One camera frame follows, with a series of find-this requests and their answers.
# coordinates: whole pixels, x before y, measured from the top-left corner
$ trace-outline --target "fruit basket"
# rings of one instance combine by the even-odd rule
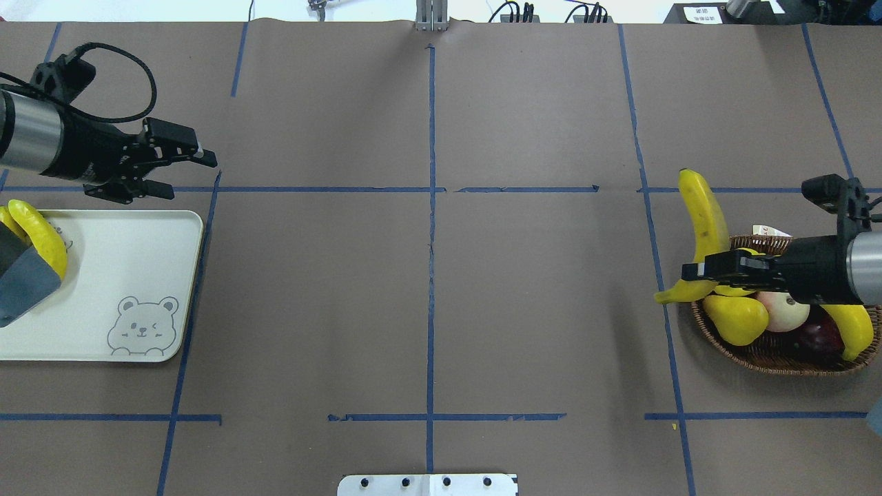
[[[761,253],[781,255],[787,250],[790,243],[789,237],[779,236],[733,236],[732,248],[752,248]],[[708,341],[723,355],[748,369],[757,372],[777,375],[808,375],[808,376],[835,376],[856,372],[865,366],[876,356],[882,338],[882,308],[867,306],[870,320],[873,324],[872,344],[861,352],[854,361],[839,359],[827,364],[818,364],[800,360],[788,353],[787,346],[791,341],[782,333],[770,333],[765,331],[759,338],[748,346],[734,346],[722,340],[714,323],[707,317],[702,308],[701,301],[692,302],[691,313],[699,325],[699,330]]]

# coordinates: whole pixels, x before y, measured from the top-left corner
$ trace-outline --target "bear ear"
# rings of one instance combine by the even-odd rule
[[[131,307],[135,306],[136,304],[138,304],[137,298],[125,297],[125,298],[123,298],[123,301],[119,302],[119,306],[116,307],[116,309],[119,310],[119,314],[122,315],[123,312],[125,312],[126,310],[129,310]]]
[[[174,297],[164,297],[160,301],[160,306],[168,310],[168,313],[175,313],[177,312],[177,299]]]

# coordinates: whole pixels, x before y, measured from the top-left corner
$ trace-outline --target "metal cylinder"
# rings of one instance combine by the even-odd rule
[[[882,231],[862,232],[848,245],[848,281],[864,304],[882,304]]]
[[[61,151],[64,126],[58,110],[46,101],[0,91],[0,167],[40,174]]]
[[[726,12],[735,19],[744,19],[747,12],[759,0],[729,0],[726,2]]]

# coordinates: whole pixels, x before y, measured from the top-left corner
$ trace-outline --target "bear drawing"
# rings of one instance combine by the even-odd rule
[[[177,332],[172,316],[177,312],[177,300],[164,297],[159,303],[139,303],[135,297],[125,297],[117,310],[119,318],[108,333],[111,355],[163,356],[174,344]]]

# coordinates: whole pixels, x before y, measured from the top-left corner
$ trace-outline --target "white background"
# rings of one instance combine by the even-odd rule
[[[449,0],[455,19],[487,22],[503,0]],[[542,22],[563,22],[576,4],[565,0],[535,0]],[[671,0],[602,0],[609,15],[619,23],[661,23]],[[6,20],[32,21],[243,21],[250,0],[0,0],[0,16]],[[315,21],[307,0],[255,0],[254,18]],[[416,17],[415,0],[331,0],[328,21],[383,21]]]

